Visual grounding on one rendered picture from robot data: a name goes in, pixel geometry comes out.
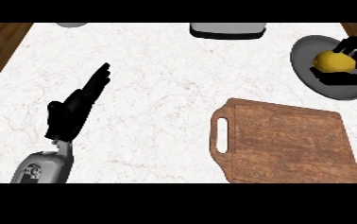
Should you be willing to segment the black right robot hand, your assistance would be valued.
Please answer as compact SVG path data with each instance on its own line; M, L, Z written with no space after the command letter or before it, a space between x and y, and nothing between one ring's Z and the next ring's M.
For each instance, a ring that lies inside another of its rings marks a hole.
M356 60L357 70L357 36L342 39L336 47L332 49L335 53L347 54ZM357 73L323 73L313 65L310 68L316 78L325 85L357 85Z

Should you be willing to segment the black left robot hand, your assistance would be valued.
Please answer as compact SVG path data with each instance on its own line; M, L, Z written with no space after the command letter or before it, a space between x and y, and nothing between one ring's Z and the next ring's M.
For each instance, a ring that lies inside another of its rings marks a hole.
M92 106L111 81L109 67L105 63L93 73L83 89L77 89L66 100L52 101L47 105L47 131L44 137L50 140L71 142L86 124Z

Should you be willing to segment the yellow lemon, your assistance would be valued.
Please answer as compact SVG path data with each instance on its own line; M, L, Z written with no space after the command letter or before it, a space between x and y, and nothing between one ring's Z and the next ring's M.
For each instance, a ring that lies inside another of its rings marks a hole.
M356 69L356 60L347 54L328 50L316 55L313 65L323 73L350 73Z

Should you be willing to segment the grey pan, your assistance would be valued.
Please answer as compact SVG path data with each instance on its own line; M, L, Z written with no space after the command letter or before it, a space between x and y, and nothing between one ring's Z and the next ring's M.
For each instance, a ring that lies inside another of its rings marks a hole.
M322 35L302 37L291 51L292 68L300 80L316 93L336 100L354 100L357 85L325 85L310 70L316 55L322 51L332 50L338 44L336 39Z

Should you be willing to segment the brown wooden cutting board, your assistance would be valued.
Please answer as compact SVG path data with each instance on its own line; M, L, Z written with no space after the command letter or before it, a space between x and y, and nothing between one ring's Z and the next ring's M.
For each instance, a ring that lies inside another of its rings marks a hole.
M230 182L357 183L336 112L232 98L212 114L210 151Z

